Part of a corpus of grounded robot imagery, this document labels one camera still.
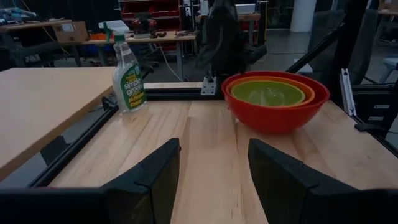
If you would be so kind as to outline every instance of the green label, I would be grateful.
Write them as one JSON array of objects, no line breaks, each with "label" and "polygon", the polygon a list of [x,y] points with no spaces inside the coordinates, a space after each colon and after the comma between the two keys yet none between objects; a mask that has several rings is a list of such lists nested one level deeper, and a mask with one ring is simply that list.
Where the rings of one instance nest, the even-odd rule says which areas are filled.
[{"label": "green label", "polygon": [[134,109],[146,101],[147,97],[138,65],[132,66],[124,73],[121,79],[121,88],[127,108]]}]

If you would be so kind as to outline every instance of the metal frame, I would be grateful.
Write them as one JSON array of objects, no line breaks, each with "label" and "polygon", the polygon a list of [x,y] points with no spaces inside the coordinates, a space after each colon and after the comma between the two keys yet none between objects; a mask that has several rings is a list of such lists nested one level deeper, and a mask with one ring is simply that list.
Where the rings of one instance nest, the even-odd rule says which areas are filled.
[{"label": "metal frame", "polygon": [[[182,47],[182,42],[184,41],[189,41],[189,40],[175,40],[175,53],[177,57],[177,75],[181,80],[185,80],[186,77],[184,75],[184,70],[183,70],[183,47]],[[134,42],[128,42],[128,45],[137,45],[137,44],[161,44],[161,42],[146,42],[146,43],[134,43]],[[109,66],[109,61],[106,56],[105,52],[105,45],[109,44],[94,44],[98,48],[98,56],[99,56],[99,61],[102,66]]]},{"label": "metal frame", "polygon": [[[327,85],[331,91],[332,100],[339,106],[341,106],[342,102],[340,72],[342,68],[348,67],[366,5],[366,1],[351,0],[347,4],[346,17],[343,24],[287,70],[287,72],[292,73],[299,71],[305,64],[309,63],[309,61],[337,40],[338,45],[333,61],[333,69],[329,74],[329,82]],[[149,101],[223,100],[224,96],[220,92],[221,90],[217,89],[217,91],[218,92],[216,92],[215,95],[202,95],[201,88],[168,88],[148,89],[146,90],[146,93],[147,100]],[[116,105],[109,105],[109,103],[105,103],[104,108],[107,108],[105,114],[94,125],[92,125],[92,127],[90,127],[81,138],[59,155],[59,157],[38,176],[38,178],[29,184],[29,187],[41,187],[51,183],[62,169],[84,148],[88,141],[90,141],[90,139],[118,110]],[[352,116],[352,118],[359,124],[363,123],[357,116]],[[378,134],[372,135],[386,149],[391,151],[393,155],[398,157],[398,150],[394,146],[389,144],[382,136]]]},{"label": "metal frame", "polygon": [[[5,46],[7,46],[7,49],[9,50],[10,57],[14,61],[15,65],[19,68],[23,67],[28,67],[28,64],[25,63],[25,58],[30,55],[35,55],[35,54],[40,54],[44,52],[49,52],[52,50],[57,50],[61,49],[62,45],[59,44],[56,41],[53,42],[46,42],[43,44],[38,44],[30,47],[18,47],[16,43],[14,42],[14,38],[12,37],[12,34],[10,32],[4,32],[1,34],[1,37],[5,43]],[[72,54],[73,58],[75,59],[76,64],[78,67],[81,67],[81,61],[79,57],[79,53],[77,51],[76,45],[72,46]],[[50,62],[53,62],[57,59],[65,58],[64,56],[62,57],[56,57]],[[49,63],[46,61],[43,61],[42,63],[39,63],[39,65]]]}]

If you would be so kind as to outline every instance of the wooden table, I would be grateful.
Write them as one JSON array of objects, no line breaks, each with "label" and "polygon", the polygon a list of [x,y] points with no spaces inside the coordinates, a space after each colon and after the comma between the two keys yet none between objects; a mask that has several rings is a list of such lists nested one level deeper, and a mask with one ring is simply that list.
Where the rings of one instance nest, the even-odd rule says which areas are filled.
[{"label": "wooden table", "polygon": [[[199,15],[196,17],[196,22],[199,23],[201,19],[207,18],[207,15]],[[239,14],[238,21],[249,22],[249,44],[253,44],[253,33],[254,33],[254,22],[260,20],[261,14],[260,13],[253,13],[253,14]],[[206,34],[206,22],[203,23],[202,27],[202,41],[207,40]]]},{"label": "wooden table", "polygon": [[250,138],[358,189],[398,187],[398,159],[354,124],[329,101],[294,133],[263,135],[237,122],[224,101],[150,101],[135,113],[117,112],[50,185],[101,186],[177,137],[182,150],[172,223],[267,223],[249,171]]},{"label": "wooden table", "polygon": [[15,30],[22,30],[22,29],[31,29],[31,28],[38,28],[38,27],[48,27],[54,26],[59,24],[64,24],[67,22],[71,22],[70,19],[60,19],[56,21],[47,21],[47,22],[30,22],[25,24],[11,24],[11,25],[3,25],[0,26],[0,32],[10,32]]},{"label": "wooden table", "polygon": [[112,92],[113,67],[0,72],[0,180]]},{"label": "wooden table", "polygon": [[386,28],[386,26],[389,24],[390,24],[390,26],[393,25],[393,23],[389,21],[389,18],[398,16],[398,11],[391,11],[388,9],[384,9],[384,10],[379,11],[379,15],[381,16],[381,20],[380,20],[379,26],[377,27],[376,35],[374,36],[374,44],[375,45],[380,41],[380,39],[382,37],[382,33],[383,33],[384,29]]},{"label": "wooden table", "polygon": [[[195,40],[195,35],[185,35],[181,37],[177,37],[175,31],[167,31],[165,37],[158,37],[158,38],[141,38],[136,39],[134,37],[130,37],[126,39],[126,42],[129,44],[161,44],[164,42],[175,42],[176,45],[176,53],[177,53],[177,73],[181,80],[184,80],[184,72],[183,72],[183,64],[182,64],[182,42],[183,41],[190,41]],[[106,40],[89,40],[86,42],[79,43],[81,45],[97,45],[99,48],[99,59],[101,60],[102,66],[109,66],[108,60],[105,56],[104,52],[104,45],[106,44],[113,44],[114,40],[111,39],[109,42]]]}]

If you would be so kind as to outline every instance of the mixing bowl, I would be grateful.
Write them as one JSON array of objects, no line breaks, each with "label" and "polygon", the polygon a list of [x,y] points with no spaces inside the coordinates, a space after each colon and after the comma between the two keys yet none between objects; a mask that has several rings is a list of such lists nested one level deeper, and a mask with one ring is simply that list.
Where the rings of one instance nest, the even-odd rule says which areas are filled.
[{"label": "mixing bowl", "polygon": [[293,106],[307,105],[310,102],[312,102],[313,99],[315,98],[314,90],[312,88],[310,88],[308,85],[306,85],[302,82],[298,82],[296,80],[289,79],[289,78],[272,77],[272,76],[246,76],[246,75],[243,75],[243,76],[240,76],[239,79],[236,79],[236,80],[230,82],[226,87],[226,91],[231,93],[232,86],[235,86],[242,82],[247,82],[247,81],[252,81],[252,80],[270,80],[270,81],[283,82],[283,83],[291,84],[291,85],[296,86],[297,88],[301,89],[305,94],[305,100],[302,103],[299,103],[299,104],[293,105]]},{"label": "mixing bowl", "polygon": [[243,124],[264,134],[291,133],[304,124],[307,124],[320,110],[321,106],[329,99],[328,89],[319,83],[305,76],[286,72],[255,71],[246,72],[245,77],[272,76],[295,80],[308,85],[315,92],[314,100],[304,106],[273,108],[253,105],[236,99],[230,92],[226,91],[229,83],[242,77],[233,75],[227,78],[221,85],[225,101],[236,118]]},{"label": "mixing bowl", "polygon": [[270,80],[251,80],[238,83],[231,94],[242,101],[259,106],[295,106],[305,99],[305,94],[296,86]]}]

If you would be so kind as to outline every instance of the green bowl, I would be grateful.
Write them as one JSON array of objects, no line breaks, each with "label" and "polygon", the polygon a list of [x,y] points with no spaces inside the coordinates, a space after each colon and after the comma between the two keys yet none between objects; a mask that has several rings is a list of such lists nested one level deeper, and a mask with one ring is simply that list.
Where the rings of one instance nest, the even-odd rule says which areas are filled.
[{"label": "green bowl", "polygon": [[232,87],[231,94],[239,100],[260,106],[291,107],[305,99],[304,92],[296,86],[269,80],[239,83]]}]

